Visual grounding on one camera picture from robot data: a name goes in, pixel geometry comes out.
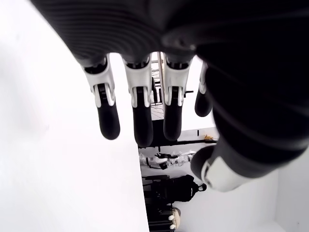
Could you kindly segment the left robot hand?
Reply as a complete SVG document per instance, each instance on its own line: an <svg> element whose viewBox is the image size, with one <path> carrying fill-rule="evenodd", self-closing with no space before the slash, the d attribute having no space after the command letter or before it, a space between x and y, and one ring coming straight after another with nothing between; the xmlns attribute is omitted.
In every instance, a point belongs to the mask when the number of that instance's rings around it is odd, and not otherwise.
<svg viewBox="0 0 309 232"><path fill-rule="evenodd" d="M151 54L164 54L163 134L181 134L192 59L203 61L195 112L219 139L192 172L226 192L300 157L309 146L306 0L35 0L82 66L102 135L118 137L110 53L121 55L139 147L153 144Z"/></svg>

